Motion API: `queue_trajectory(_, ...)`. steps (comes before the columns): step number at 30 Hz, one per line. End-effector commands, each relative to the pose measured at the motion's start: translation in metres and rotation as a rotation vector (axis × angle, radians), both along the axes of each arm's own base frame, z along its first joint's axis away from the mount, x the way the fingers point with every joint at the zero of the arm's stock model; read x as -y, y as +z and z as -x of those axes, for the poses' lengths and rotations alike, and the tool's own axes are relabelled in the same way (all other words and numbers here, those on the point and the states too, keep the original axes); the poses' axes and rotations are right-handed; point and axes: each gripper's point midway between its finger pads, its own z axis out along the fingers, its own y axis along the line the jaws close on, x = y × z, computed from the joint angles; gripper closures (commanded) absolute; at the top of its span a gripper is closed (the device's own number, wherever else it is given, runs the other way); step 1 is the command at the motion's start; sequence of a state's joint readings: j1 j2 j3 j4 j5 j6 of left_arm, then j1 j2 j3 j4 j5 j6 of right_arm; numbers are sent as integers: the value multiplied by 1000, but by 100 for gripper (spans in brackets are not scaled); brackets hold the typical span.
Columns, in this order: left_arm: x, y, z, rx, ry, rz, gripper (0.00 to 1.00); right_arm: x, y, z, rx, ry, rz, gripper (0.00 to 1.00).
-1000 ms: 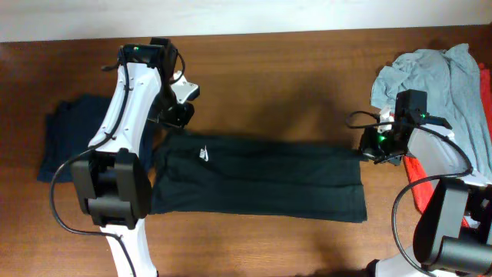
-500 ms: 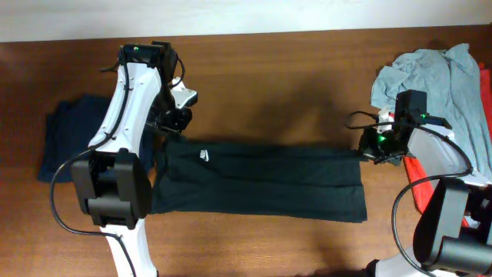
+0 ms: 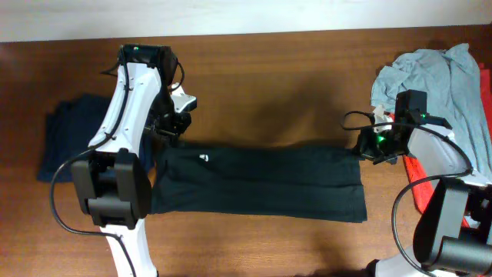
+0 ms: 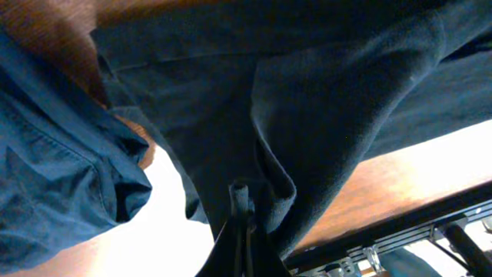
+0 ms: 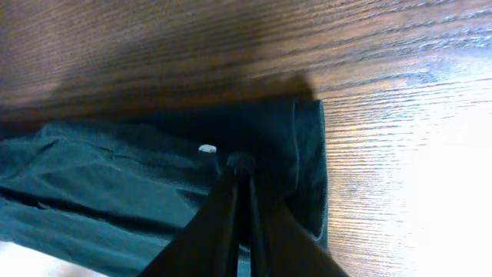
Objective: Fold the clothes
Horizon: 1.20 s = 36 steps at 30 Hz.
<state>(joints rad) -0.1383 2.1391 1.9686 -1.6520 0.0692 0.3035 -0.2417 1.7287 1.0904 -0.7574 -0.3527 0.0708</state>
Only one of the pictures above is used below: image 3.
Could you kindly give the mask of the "black t-shirt with white logo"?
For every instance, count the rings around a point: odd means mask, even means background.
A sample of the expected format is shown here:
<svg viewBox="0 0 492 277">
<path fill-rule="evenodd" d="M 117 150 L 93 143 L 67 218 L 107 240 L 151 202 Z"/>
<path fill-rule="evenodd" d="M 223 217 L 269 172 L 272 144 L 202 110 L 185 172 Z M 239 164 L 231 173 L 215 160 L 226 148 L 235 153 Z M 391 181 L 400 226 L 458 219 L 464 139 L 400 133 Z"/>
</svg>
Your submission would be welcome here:
<svg viewBox="0 0 492 277">
<path fill-rule="evenodd" d="M 254 149 L 185 143 L 157 154 L 156 169 L 153 214 L 367 221 L 359 159 L 340 147 Z"/>
</svg>

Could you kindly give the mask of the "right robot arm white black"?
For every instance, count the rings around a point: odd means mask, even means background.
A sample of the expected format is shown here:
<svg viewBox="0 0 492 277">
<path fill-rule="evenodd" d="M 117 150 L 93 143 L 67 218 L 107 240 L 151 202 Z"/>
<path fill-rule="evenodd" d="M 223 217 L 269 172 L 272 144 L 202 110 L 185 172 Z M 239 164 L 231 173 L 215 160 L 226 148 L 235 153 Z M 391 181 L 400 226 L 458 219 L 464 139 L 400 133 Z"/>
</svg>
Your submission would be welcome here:
<svg viewBox="0 0 492 277">
<path fill-rule="evenodd" d="M 491 274 L 491 182 L 456 143 L 450 123 L 427 112 L 427 93 L 396 96 L 394 114 L 374 110 L 361 126 L 356 155 L 374 164 L 415 157 L 426 177 L 405 186 L 394 200 L 391 229 L 398 255 L 375 260 L 369 276 L 489 276 Z M 437 183 L 405 250 L 397 238 L 397 208 L 406 192 Z"/>
</svg>

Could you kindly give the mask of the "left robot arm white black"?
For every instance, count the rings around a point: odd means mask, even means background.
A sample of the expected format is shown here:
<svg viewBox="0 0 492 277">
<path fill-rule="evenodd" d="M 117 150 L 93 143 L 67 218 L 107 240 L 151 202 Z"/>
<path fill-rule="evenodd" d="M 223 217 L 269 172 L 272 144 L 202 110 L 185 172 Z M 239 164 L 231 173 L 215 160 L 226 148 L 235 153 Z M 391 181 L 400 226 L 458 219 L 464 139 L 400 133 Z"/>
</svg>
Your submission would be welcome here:
<svg viewBox="0 0 492 277">
<path fill-rule="evenodd" d="M 88 149 L 70 163 L 81 211 L 108 240 L 119 276 L 156 276 L 148 249 L 145 217 L 151 182 L 139 159 L 143 134 L 176 145 L 191 124 L 197 99 L 174 82 L 184 69 L 168 46 L 120 47 L 107 73 L 117 85 Z"/>
</svg>

